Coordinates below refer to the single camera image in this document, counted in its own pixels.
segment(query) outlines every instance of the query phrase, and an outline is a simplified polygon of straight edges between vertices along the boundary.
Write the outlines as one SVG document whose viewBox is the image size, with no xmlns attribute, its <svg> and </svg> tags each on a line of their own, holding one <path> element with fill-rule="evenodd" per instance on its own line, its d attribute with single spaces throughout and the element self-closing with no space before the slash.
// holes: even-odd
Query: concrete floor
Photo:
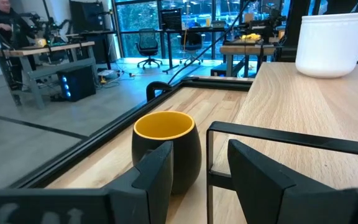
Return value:
<svg viewBox="0 0 358 224">
<path fill-rule="evenodd" d="M 167 82 L 182 67 L 169 74 L 168 60 L 143 70 L 136 63 L 143 58 L 124 58 L 112 64 L 115 69 L 136 74 L 130 79 L 126 73 L 111 88 L 102 88 L 97 94 L 75 103 L 44 100 L 46 108 L 37 109 L 31 97 L 22 98 L 22 106 L 16 106 L 2 76 L 0 76 L 0 188 L 41 166 L 44 162 L 64 152 L 92 135 L 131 108 L 146 100 L 145 88 L 152 81 Z M 210 75 L 212 67 L 221 61 L 204 61 L 202 66 L 190 66 L 178 76 Z M 46 88 L 46 93 L 59 92 Z"/>
</svg>

